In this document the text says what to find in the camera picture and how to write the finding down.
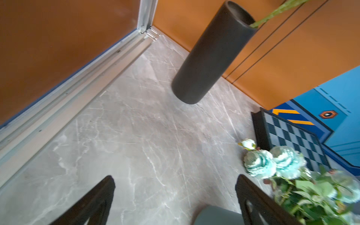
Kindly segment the teal ceramic vase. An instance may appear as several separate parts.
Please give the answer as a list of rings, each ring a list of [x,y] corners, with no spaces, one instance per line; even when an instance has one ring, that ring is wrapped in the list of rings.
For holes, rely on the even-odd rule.
[[[241,214],[217,206],[206,206],[195,218],[193,225],[244,225]]]

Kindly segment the large peach bloom stem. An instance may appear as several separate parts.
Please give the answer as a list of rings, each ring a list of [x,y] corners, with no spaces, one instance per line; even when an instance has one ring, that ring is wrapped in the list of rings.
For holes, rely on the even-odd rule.
[[[295,8],[297,6],[300,6],[309,0],[287,0],[282,5],[280,5],[276,10],[272,11],[269,15],[267,15],[265,18],[256,21],[250,25],[251,28],[258,28],[260,25],[268,22],[270,19],[276,17],[277,15],[288,11],[292,8]]]

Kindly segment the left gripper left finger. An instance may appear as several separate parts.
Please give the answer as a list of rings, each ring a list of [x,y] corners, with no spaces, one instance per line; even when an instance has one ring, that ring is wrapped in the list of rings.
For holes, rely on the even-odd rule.
[[[105,225],[113,202],[114,190],[114,179],[108,175],[51,224]]]

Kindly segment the bunch of pink flowers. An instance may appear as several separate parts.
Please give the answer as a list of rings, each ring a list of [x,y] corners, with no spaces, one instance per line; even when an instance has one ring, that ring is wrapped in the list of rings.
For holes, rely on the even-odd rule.
[[[360,184],[341,170],[310,171],[305,157],[288,146],[262,150],[254,140],[239,143],[248,150],[244,167],[249,176],[269,181],[274,201],[303,225],[358,225],[353,208]]]

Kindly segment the black cylindrical vase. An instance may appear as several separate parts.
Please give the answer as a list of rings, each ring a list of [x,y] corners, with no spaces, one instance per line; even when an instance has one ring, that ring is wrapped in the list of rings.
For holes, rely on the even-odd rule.
[[[254,22],[241,6],[225,1],[174,77],[174,95],[198,103],[254,36]]]

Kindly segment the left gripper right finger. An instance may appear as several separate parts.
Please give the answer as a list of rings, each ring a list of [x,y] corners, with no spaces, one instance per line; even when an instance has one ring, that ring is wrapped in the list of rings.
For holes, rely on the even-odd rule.
[[[299,225],[300,222],[275,203],[245,175],[239,175],[235,191],[246,225]]]

